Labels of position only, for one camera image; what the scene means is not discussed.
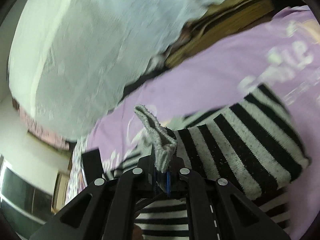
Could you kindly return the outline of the person's hand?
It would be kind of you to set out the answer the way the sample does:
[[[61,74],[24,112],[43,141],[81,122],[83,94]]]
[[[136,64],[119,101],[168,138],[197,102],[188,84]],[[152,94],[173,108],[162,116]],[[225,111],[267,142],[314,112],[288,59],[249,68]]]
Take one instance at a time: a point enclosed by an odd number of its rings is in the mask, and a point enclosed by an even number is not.
[[[134,225],[133,233],[132,233],[132,240],[143,240],[143,230],[138,226]]]

